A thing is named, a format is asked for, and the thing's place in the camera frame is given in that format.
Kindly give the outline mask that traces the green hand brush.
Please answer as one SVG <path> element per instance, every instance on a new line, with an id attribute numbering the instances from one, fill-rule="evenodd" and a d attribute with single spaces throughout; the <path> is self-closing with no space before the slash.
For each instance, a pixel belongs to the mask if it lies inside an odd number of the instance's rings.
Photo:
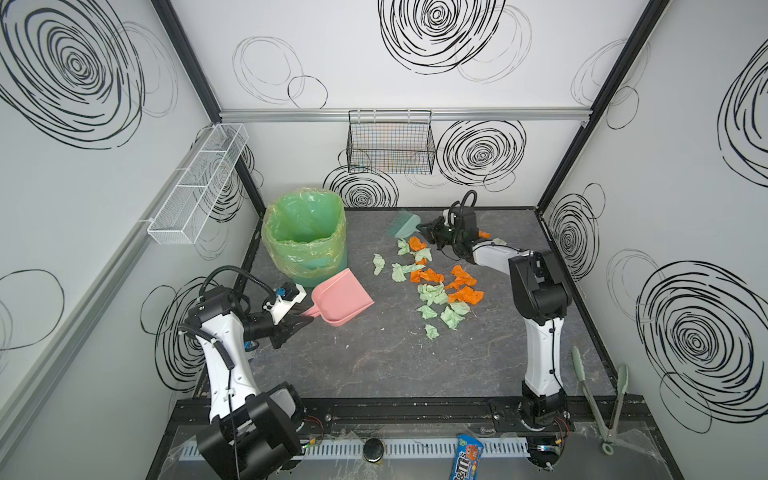
<path id="1" fill-rule="evenodd" d="M 422 223 L 419 215 L 408 211 L 399 210 L 389 227 L 386 234 L 396 239 L 407 239 L 418 231 L 418 225 Z"/>

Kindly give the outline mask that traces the pink plastic dustpan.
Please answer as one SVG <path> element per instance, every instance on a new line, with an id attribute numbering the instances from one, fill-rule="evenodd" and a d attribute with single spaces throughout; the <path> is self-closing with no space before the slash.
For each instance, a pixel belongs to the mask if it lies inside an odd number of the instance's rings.
<path id="1" fill-rule="evenodd" d="M 311 294 L 313 305 L 302 316 L 321 317 L 327 324 L 340 327 L 374 304 L 354 273 L 346 268 L 317 285 Z"/>

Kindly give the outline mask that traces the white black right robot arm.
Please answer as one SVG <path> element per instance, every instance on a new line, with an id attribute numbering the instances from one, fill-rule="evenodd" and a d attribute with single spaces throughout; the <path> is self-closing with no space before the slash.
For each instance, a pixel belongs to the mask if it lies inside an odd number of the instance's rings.
<path id="1" fill-rule="evenodd" d="M 417 226 L 427 243 L 449 246 L 461 260 L 509 276 L 515 308 L 525 321 L 527 365 L 519 415 L 541 431 L 566 410 L 560 369 L 560 339 L 571 295 L 566 275 L 550 250 L 499 245 L 480 235 L 471 207 L 457 204 Z"/>

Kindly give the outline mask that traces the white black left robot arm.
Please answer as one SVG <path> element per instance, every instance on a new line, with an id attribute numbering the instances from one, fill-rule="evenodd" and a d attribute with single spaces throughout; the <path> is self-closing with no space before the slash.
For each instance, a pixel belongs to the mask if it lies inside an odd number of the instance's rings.
<path id="1" fill-rule="evenodd" d="M 203 349 L 211 406 L 209 424 L 196 441 L 221 479 L 266 479 L 302 451 L 297 430 L 305 408 L 300 396 L 286 382 L 261 390 L 247 354 L 261 339 L 279 348 L 311 323 L 291 312 L 305 297 L 302 286 L 287 282 L 252 313 L 246 296 L 216 286 L 200 291 L 179 326 Z"/>

